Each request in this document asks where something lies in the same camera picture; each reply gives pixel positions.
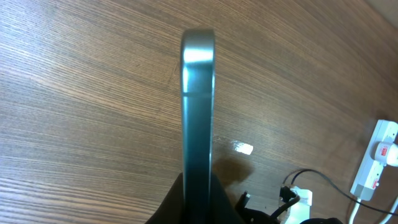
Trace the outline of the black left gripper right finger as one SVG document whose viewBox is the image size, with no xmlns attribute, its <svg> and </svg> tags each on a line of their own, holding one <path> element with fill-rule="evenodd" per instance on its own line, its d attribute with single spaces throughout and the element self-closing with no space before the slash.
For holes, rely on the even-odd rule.
<svg viewBox="0 0 398 224">
<path fill-rule="evenodd" d="M 232 206 L 215 174 L 211 175 L 210 217 L 213 224 L 242 224 L 244 221 Z"/>
</svg>

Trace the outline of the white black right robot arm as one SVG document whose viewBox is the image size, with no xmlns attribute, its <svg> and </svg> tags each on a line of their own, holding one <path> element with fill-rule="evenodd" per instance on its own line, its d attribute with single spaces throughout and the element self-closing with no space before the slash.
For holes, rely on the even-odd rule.
<svg viewBox="0 0 398 224">
<path fill-rule="evenodd" d="M 249 202 L 250 195 L 245 191 L 239 198 L 235 205 L 235 210 L 239 216 L 244 220 L 245 223 L 263 223 L 263 224 L 281 224 L 281 223 L 299 223 L 299 224 L 342 224 L 337 218 L 308 218 L 309 214 L 306 211 L 290 211 L 287 217 L 283 220 L 279 220 L 279 217 L 288 210 L 291 210 L 294 205 L 298 205 L 300 196 L 288 188 L 280 190 L 280 199 L 282 205 L 274 211 L 271 215 L 268 215 L 259 210 L 253 210 L 246 208 L 246 204 Z"/>
</svg>

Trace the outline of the white USB charger plug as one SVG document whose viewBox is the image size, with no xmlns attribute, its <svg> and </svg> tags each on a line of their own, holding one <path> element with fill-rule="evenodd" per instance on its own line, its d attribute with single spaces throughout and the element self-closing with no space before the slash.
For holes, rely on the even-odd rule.
<svg viewBox="0 0 398 224">
<path fill-rule="evenodd" d="M 379 142 L 376 147 L 374 158 L 376 161 L 381 162 L 392 167 L 397 167 L 398 148 L 393 142 Z"/>
</svg>

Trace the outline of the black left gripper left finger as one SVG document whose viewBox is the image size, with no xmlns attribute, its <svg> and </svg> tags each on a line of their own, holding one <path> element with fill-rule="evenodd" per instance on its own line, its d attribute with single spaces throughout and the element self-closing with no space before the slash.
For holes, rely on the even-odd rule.
<svg viewBox="0 0 398 224">
<path fill-rule="evenodd" d="M 183 174 L 180 173 L 156 212 L 146 224 L 181 224 L 183 218 Z"/>
</svg>

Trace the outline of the teal Galaxy smartphone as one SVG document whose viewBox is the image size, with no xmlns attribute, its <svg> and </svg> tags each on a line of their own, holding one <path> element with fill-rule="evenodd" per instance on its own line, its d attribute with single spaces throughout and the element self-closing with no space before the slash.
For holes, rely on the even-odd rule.
<svg viewBox="0 0 398 224">
<path fill-rule="evenodd" d="M 189 29 L 180 48 L 185 223 L 208 223 L 215 98 L 215 33 Z"/>
</svg>

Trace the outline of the white power strip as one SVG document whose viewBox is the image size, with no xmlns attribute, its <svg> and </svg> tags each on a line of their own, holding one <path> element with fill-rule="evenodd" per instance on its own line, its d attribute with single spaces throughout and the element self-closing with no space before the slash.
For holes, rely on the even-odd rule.
<svg viewBox="0 0 398 224">
<path fill-rule="evenodd" d="M 363 160 L 354 178 L 350 193 L 361 200 L 370 201 L 386 164 L 375 160 L 374 155 L 379 142 L 393 142 L 397 139 L 397 123 L 379 119 L 374 128 Z"/>
</svg>

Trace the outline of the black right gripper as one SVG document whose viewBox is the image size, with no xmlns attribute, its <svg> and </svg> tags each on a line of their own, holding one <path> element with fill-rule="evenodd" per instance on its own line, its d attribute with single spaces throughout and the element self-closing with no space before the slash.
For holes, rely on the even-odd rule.
<svg viewBox="0 0 398 224">
<path fill-rule="evenodd" d="M 246 208 L 250 196 L 245 191 L 235 205 L 235 210 L 246 224 L 280 224 L 280 221 L 272 220 L 268 214 L 262 211 Z"/>
</svg>

